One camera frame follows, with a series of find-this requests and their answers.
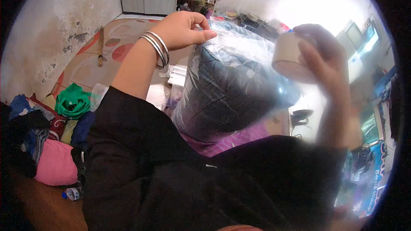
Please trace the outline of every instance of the red cushion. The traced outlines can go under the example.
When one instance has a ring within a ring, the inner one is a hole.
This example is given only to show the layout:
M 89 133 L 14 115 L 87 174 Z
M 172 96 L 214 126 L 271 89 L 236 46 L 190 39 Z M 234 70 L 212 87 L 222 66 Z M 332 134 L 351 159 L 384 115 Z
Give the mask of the red cushion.
M 37 100 L 36 95 L 33 94 L 29 99 L 33 102 L 38 103 L 39 105 L 43 106 L 46 110 L 51 111 L 54 114 L 55 118 L 50 121 L 49 139 L 60 141 L 61 136 L 64 132 L 64 128 L 66 127 L 67 121 L 69 119 L 62 115 L 58 115 L 54 109 L 51 109 L 47 105 Z

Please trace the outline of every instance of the plastic container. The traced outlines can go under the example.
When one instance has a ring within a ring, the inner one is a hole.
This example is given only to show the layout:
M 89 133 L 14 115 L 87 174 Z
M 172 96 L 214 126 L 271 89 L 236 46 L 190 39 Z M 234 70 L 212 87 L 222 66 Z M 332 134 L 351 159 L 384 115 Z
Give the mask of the plastic container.
M 81 189 L 81 187 L 67 188 L 66 190 L 64 190 L 64 192 L 61 193 L 61 196 L 64 199 L 75 201 L 83 197 L 83 189 Z
M 272 66 L 279 74 L 291 80 L 315 84 L 315 77 L 308 69 L 298 48 L 300 40 L 294 32 L 281 34 L 275 43 Z

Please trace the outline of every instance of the black sleeve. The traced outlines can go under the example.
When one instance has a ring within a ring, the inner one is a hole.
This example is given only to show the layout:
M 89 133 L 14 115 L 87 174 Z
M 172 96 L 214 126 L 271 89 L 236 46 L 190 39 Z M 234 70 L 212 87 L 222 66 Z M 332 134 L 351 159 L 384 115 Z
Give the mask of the black sleeve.
M 84 217 L 89 230 L 128 230 L 149 176 L 143 166 L 195 152 L 165 113 L 113 87 L 95 113 L 88 136 Z
M 346 155 L 346 149 L 275 135 L 222 152 L 213 161 L 252 176 L 298 230 L 327 230 Z

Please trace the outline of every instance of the patterned floor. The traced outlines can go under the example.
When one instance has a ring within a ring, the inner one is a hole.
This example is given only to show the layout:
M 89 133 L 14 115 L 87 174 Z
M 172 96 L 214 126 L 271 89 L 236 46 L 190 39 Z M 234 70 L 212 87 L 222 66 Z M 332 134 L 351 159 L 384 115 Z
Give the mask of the patterned floor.
M 58 95 L 71 83 L 81 86 L 84 91 L 91 92 L 96 83 L 109 86 L 113 81 L 121 62 L 136 43 L 139 36 L 156 25 L 155 19 L 117 19 L 104 27 L 103 66 L 98 66 L 97 33 L 69 63 L 59 77 L 52 94 Z M 187 64 L 192 48 L 170 52 L 170 64 Z M 166 79 L 153 74 L 152 84 L 165 84 Z

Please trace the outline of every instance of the person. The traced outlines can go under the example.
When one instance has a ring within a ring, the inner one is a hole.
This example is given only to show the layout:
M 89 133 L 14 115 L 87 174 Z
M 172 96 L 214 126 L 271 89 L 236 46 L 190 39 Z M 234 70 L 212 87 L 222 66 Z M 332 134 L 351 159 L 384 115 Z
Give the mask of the person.
M 184 11 L 151 31 L 169 50 L 217 36 L 203 15 Z M 212 158 L 195 152 L 145 101 L 159 55 L 139 39 L 90 128 L 83 201 L 89 230 L 327 229 L 347 147 L 347 61 L 323 27 L 304 24 L 294 32 L 311 38 L 299 49 L 328 98 L 316 146 L 277 135 Z

